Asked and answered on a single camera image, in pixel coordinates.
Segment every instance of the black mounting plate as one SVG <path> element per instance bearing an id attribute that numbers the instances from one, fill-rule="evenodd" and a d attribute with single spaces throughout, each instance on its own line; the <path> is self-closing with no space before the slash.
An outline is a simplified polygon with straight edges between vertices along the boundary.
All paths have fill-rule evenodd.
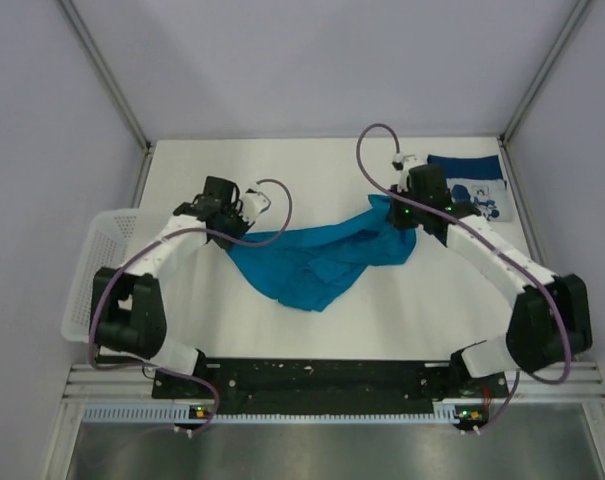
<path id="1" fill-rule="evenodd" d="M 220 393 L 220 414 L 387 415 L 432 413 L 443 398 L 508 395 L 504 374 L 464 391 L 450 387 L 448 364 L 393 360 L 207 358 L 201 378 Z M 205 387 L 157 372 L 155 399 L 211 399 Z"/>

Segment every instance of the blue cloth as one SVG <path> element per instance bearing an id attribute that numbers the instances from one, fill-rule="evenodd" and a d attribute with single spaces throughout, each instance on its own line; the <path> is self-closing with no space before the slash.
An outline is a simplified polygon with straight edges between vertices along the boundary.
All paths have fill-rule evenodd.
<path id="1" fill-rule="evenodd" d="M 339 225 L 289 230 L 260 248 L 235 245 L 229 256 L 247 281 L 282 305 L 324 310 L 369 265 L 401 265 L 415 247 L 415 230 L 398 231 L 386 222 L 389 199 L 369 195 L 371 209 Z M 259 242 L 275 232 L 251 233 Z"/>

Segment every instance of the plastic basket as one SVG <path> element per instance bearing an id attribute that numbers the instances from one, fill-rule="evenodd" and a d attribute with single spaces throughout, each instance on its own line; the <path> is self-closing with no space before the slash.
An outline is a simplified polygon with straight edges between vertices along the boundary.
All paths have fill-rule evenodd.
<path id="1" fill-rule="evenodd" d="M 95 273 L 101 267 L 120 265 L 160 233 L 168 219 L 168 214 L 131 208 L 104 212 L 93 219 L 62 318 L 65 339 L 88 343 Z"/>

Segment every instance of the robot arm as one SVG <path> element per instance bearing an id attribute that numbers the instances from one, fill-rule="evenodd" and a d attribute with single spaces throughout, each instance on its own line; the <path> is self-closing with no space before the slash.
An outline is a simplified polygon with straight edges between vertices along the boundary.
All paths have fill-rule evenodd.
<path id="1" fill-rule="evenodd" d="M 162 285 L 182 267 L 185 260 L 212 237 L 204 229 L 241 238 L 271 201 L 257 185 L 233 200 L 237 185 L 228 180 L 207 177 L 204 191 L 193 202 L 180 205 L 162 231 L 150 242 L 160 244 L 129 267 L 116 282 L 102 311 L 96 343 L 116 352 L 149 360 L 155 365 L 192 375 L 203 354 L 184 345 L 170 334 L 168 326 L 180 318 L 165 302 Z M 187 228 L 203 229 L 167 239 Z M 213 237 L 223 249 L 233 243 Z M 93 280 L 92 316 L 106 285 L 118 268 L 101 268 Z"/>
<path id="2" fill-rule="evenodd" d="M 566 327 L 571 352 L 591 347 L 591 326 L 584 282 L 576 275 L 558 276 L 538 265 L 504 240 L 470 202 L 452 203 L 444 169 L 424 164 L 417 157 L 399 154 L 393 161 L 400 180 L 391 187 L 394 193 L 426 204 L 457 218 L 484 236 L 495 250 L 489 250 L 462 226 L 393 199 L 388 221 L 397 229 L 422 225 L 445 247 L 453 250 L 487 278 L 506 298 L 512 308 L 506 333 L 469 345 L 451 356 L 453 381 L 465 383 L 505 370 L 522 369 L 534 373 L 561 361 L 563 345 L 553 314 L 540 291 L 507 265 L 496 251 L 510 257 L 526 269 L 552 294 Z"/>

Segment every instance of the gray wall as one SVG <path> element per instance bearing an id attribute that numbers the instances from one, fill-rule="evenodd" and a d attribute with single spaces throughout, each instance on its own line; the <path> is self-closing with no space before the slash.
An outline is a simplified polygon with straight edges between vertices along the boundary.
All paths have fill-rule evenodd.
<path id="1" fill-rule="evenodd" d="M 159 138 L 500 133 L 575 0 L 76 0 Z"/>
<path id="2" fill-rule="evenodd" d="M 51 0 L 0 0 L 0 479 L 37 478 L 74 352 L 60 322 L 88 224 L 140 154 Z"/>
<path id="3" fill-rule="evenodd" d="M 589 287 L 605 376 L 605 0 L 595 7 L 513 144 L 551 265 Z"/>

